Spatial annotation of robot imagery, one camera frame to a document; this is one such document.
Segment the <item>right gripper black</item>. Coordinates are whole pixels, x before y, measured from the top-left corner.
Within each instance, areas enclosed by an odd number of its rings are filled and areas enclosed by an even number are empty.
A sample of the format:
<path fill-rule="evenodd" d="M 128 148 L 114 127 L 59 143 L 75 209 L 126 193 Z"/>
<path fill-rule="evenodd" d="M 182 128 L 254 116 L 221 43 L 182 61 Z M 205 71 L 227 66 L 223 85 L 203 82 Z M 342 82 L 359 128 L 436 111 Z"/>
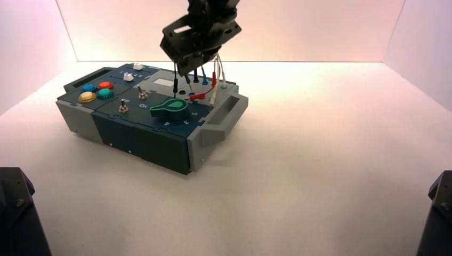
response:
<path fill-rule="evenodd" d="M 195 19 L 185 15 L 164 27 L 160 48 L 176 63 L 180 76 L 211 61 L 220 48 L 241 32 L 234 20 Z"/>

